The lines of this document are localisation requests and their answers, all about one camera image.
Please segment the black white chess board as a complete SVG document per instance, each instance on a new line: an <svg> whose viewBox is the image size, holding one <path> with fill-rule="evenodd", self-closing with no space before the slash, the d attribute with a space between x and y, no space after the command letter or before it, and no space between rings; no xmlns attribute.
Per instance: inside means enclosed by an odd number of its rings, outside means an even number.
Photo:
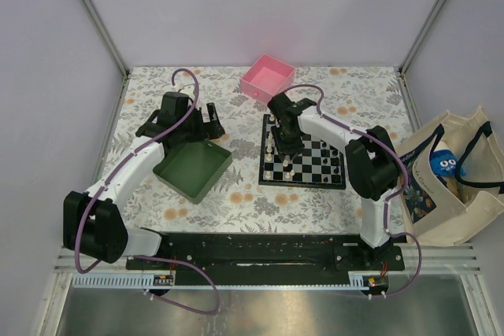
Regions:
<svg viewBox="0 0 504 336"><path fill-rule="evenodd" d="M258 183L266 186L293 186L324 190L345 190L344 156L311 135L303 135L302 152L286 161L272 139L276 126L272 115L263 116Z"/></svg>

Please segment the green plastic tray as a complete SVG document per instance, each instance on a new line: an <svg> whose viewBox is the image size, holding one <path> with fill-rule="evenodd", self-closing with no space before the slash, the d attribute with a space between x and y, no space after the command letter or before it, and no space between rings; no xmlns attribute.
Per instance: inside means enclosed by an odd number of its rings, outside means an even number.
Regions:
<svg viewBox="0 0 504 336"><path fill-rule="evenodd" d="M199 204L232 163L232 152L211 141L172 149L153 173L192 204Z"/></svg>

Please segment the pink plastic box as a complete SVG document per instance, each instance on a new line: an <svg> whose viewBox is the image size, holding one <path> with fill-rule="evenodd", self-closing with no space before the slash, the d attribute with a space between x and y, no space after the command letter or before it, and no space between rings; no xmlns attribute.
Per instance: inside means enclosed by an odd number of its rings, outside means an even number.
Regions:
<svg viewBox="0 0 504 336"><path fill-rule="evenodd" d="M293 83L295 71L295 67L262 54L240 78L239 88L244 95L267 105Z"/></svg>

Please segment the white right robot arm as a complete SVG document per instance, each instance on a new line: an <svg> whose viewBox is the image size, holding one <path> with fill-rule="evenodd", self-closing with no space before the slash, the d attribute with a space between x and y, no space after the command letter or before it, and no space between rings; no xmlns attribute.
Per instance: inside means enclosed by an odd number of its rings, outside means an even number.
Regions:
<svg viewBox="0 0 504 336"><path fill-rule="evenodd" d="M389 201L395 194L399 176L406 171L385 128L365 130L324 114L319 102L303 98L293 102L285 93L269 101L276 119L272 137L282 157L298 156L304 147L303 135L311 135L344 154L347 178L361 197L363 211L359 250L356 257L369 270L387 259L391 234L386 222Z"/></svg>

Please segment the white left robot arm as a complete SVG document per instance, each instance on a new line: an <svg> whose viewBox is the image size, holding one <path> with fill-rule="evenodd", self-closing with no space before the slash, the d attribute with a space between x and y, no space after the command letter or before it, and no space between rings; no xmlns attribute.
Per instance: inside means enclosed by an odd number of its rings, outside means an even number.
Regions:
<svg viewBox="0 0 504 336"><path fill-rule="evenodd" d="M122 210L133 192L166 156L179 147L220 138L225 131L216 106L207 104L204 120L192 95L169 91L159 109L138 128L132 143L111 172L84 192L70 192L63 202L63 246L109 264L121 257L143 255L154 269L162 269L171 259L161 235L143 228L129 229Z"/></svg>

